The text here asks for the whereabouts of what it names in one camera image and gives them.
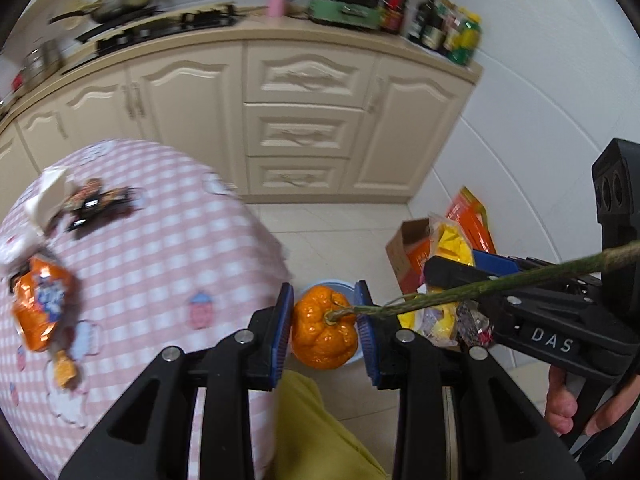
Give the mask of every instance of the frying pan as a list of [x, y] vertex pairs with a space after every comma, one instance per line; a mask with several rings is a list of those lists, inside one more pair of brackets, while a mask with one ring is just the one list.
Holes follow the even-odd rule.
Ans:
[[92, 4], [82, 6], [78, 10], [59, 14], [49, 20], [49, 23], [58, 22], [65, 18], [73, 16], [91, 15], [91, 19], [97, 23], [106, 23], [120, 16], [133, 12], [134, 10], [143, 9], [153, 0], [98, 0]]

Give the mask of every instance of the pink utensil holder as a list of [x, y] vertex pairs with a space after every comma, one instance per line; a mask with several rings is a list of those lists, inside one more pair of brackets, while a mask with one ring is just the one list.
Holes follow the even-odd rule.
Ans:
[[270, 18], [281, 18], [284, 16], [285, 0], [269, 0], [267, 16]]

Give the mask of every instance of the metal bolt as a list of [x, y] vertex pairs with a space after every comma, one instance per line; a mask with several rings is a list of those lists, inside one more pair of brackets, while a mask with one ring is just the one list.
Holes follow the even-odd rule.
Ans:
[[254, 333], [251, 330], [238, 330], [234, 335], [234, 339], [241, 345], [245, 345], [254, 340]]
[[403, 328], [396, 332], [396, 339], [401, 343], [410, 343], [415, 339], [415, 333], [407, 328]]
[[168, 346], [164, 350], [162, 350], [162, 359], [165, 361], [175, 361], [178, 357], [180, 357], [180, 349], [177, 346]]
[[476, 361], [484, 361], [489, 357], [489, 352], [486, 351], [485, 348], [481, 346], [472, 346], [469, 349], [469, 357]]

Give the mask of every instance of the checkered tablecloth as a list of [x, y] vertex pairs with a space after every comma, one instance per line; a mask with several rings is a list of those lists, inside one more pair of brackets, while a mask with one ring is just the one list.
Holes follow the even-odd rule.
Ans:
[[[138, 188], [138, 209], [78, 240], [64, 232], [66, 222], [49, 237], [48, 248], [81, 288], [79, 321], [56, 329], [81, 369], [74, 391], [56, 385], [48, 352], [23, 346], [8, 283], [0, 286], [0, 408], [52, 479], [162, 348], [191, 352], [215, 345], [273, 304], [289, 277], [278, 241], [211, 168], [173, 148], [105, 140], [58, 165], [70, 167], [77, 183], [101, 177], [106, 189]], [[15, 203], [0, 236], [27, 221], [22, 203], [37, 184]], [[251, 392], [258, 478], [273, 457], [272, 403], [271, 394]], [[203, 405], [198, 396], [190, 478], [197, 476]]]

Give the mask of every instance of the green electric cooker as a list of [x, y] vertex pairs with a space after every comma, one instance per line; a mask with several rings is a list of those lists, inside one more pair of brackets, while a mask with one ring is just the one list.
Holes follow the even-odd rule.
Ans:
[[311, 0], [308, 15], [312, 22], [340, 27], [380, 28], [380, 0]]

